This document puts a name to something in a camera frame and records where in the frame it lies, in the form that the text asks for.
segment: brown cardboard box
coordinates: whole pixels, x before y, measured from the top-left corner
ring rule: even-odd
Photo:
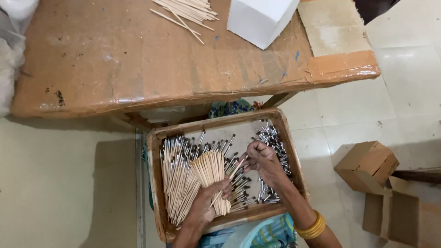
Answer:
[[[441,189],[389,180],[384,195],[366,194],[363,230],[414,247],[441,247]]]
[[[381,195],[399,164],[392,150],[370,141],[356,144],[334,170],[353,190]]]

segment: white styrofoam block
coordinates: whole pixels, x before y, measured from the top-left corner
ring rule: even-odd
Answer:
[[[227,30],[266,49],[288,25],[299,0],[231,0]]]

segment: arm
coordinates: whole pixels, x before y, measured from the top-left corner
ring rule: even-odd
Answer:
[[[257,170],[263,181],[280,196],[295,226],[302,230],[310,228],[317,219],[316,213],[286,176],[275,151],[260,141],[254,141],[248,146],[246,153],[249,159],[243,163],[248,165],[244,171]],[[328,226],[318,237],[305,241],[309,247],[341,247]]]
[[[196,247],[202,236],[204,228],[214,219],[214,207],[210,207],[211,198],[219,191],[223,191],[222,198],[227,199],[231,194],[231,184],[228,176],[223,181],[216,182],[206,188],[200,188],[194,198],[190,211],[182,222],[178,231],[173,248]]]

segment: yellow bangle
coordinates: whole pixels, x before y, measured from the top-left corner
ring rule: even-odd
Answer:
[[[315,223],[306,230],[300,230],[297,229],[297,227],[294,225],[295,231],[303,238],[303,239],[313,239],[318,237],[326,228],[326,220],[323,218],[323,216],[314,210],[315,214],[317,215],[317,219]]]

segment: hand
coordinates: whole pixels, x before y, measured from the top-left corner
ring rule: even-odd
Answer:
[[[183,225],[186,223],[195,225],[207,225],[210,223],[216,214],[214,207],[208,209],[211,205],[213,195],[219,191],[223,191],[222,199],[227,199],[231,195],[231,190],[230,178],[227,175],[225,175],[225,179],[222,181],[216,182],[206,188],[199,188]]]
[[[247,154],[248,159],[242,164],[243,166],[248,165],[243,170],[245,173],[252,169],[257,170],[263,181],[272,188],[286,177],[276,152],[265,143],[258,140],[253,141],[248,145],[247,152],[239,158],[239,161],[242,161]]]

